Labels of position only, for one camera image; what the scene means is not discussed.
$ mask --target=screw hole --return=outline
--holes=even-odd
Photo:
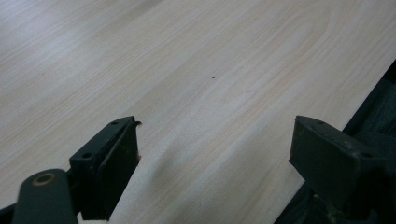
[[[84,159],[89,159],[89,158],[91,158],[92,157],[92,153],[91,152],[87,152],[87,153],[84,153],[83,155],[82,155],[82,158],[84,158]]]
[[[34,186],[47,185],[49,182],[51,182],[55,178],[55,176],[56,175],[52,174],[52,173],[40,175],[33,180],[33,185]]]

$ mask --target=mounting hole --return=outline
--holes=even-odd
[[[372,154],[367,153],[367,152],[362,152],[361,155],[362,155],[363,157],[367,157],[367,158],[372,158],[372,157],[373,157]]]
[[[43,185],[47,185],[48,183],[50,183],[52,180],[54,180],[55,179],[55,174],[53,174],[53,173],[46,173],[46,174],[43,174],[43,175],[40,175],[40,176],[38,176],[38,177],[36,177],[34,180],[33,180],[33,185],[34,186],[43,186]]]
[[[86,152],[86,153],[82,154],[82,158],[84,158],[84,159],[89,159],[89,158],[91,158],[92,156],[93,156],[93,155],[92,155],[91,152]]]

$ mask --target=black plastic part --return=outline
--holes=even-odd
[[[14,213],[13,224],[78,223],[66,172],[52,169],[27,178],[21,185]]]
[[[70,158],[75,213],[83,219],[110,219],[140,160],[139,124],[134,117],[112,121]]]
[[[366,219],[373,183],[385,178],[387,159],[317,119],[297,117],[290,163],[329,209],[343,217]]]
[[[15,204],[12,204],[0,210],[0,223],[11,223],[12,217],[14,216],[14,209]]]

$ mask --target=light wood surface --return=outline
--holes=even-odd
[[[0,206],[135,115],[110,223],[272,223],[303,182],[295,116],[342,129],[395,36],[391,0],[2,1]]]

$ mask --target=wood grain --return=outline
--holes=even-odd
[[[142,161],[110,223],[272,223],[296,115],[342,129],[396,58],[395,1],[0,3],[0,206],[108,122]]]

